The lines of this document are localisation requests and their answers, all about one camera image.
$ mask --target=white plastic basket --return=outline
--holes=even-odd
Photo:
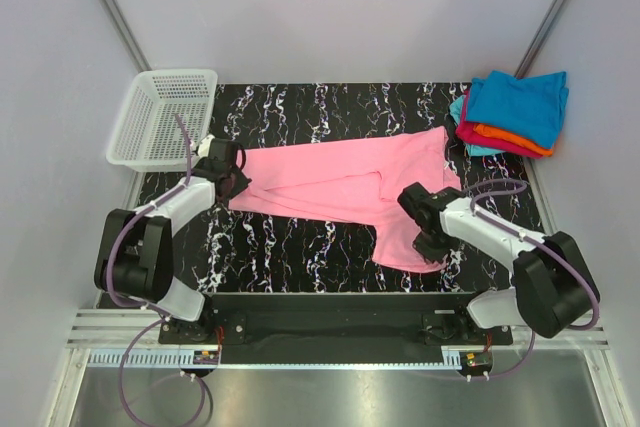
[[[131,84],[109,143],[107,160],[138,172],[185,170],[179,114],[192,142],[209,129],[218,75],[213,70],[142,72]]]

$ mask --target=folded blue towel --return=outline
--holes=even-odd
[[[464,95],[461,95],[449,106],[449,112],[451,117],[455,120],[456,125],[460,123],[460,116],[462,115],[462,106],[464,104]],[[497,155],[502,154],[504,150],[490,149],[489,147],[482,147],[481,145],[464,144],[467,148],[467,152],[471,157],[484,157],[485,155]]]
[[[508,130],[550,149],[564,123],[566,80],[566,72],[518,80],[494,70],[486,80],[473,79],[466,119]]]

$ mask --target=pink garment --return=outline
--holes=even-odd
[[[247,151],[253,181],[230,202],[246,212],[373,225],[372,260],[410,272],[432,272],[413,249],[420,228],[398,204],[402,189],[420,182],[428,191],[460,188],[446,166],[443,127],[395,137],[343,140]]]
[[[456,135],[461,140],[467,144],[505,150],[524,157],[531,157],[532,159],[539,159],[542,157],[539,153],[529,150],[526,147],[521,147],[513,142],[509,142],[508,140],[485,137],[473,130],[477,124],[475,122],[467,121],[467,102],[469,102],[469,97],[470,94],[467,93],[467,96],[464,98],[464,103],[462,104],[462,112],[460,112],[460,123],[456,129]]]

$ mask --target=black marble table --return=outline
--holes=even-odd
[[[246,148],[414,133],[447,126],[446,158],[463,187],[486,179],[526,180],[513,155],[470,158],[453,135],[449,104],[464,84],[220,85],[210,132]],[[147,174],[139,202],[165,192],[179,173]],[[490,198],[487,208],[541,229],[530,190]],[[506,288],[508,272],[463,244],[441,272],[411,274],[371,261],[373,227],[282,218],[214,207],[175,237],[176,275],[213,292],[426,292]]]

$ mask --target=metal floor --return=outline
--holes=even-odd
[[[517,361],[496,352],[495,371]],[[125,372],[127,397],[134,399],[166,369]],[[435,379],[453,373],[389,371],[219,370],[206,378],[215,408],[195,425],[224,427],[386,426],[604,426],[584,357],[578,352],[537,351],[507,379],[467,384]],[[90,368],[72,426],[134,425],[119,408],[117,369]],[[133,410],[145,422],[175,426],[195,412],[196,386],[174,379],[144,394]]]

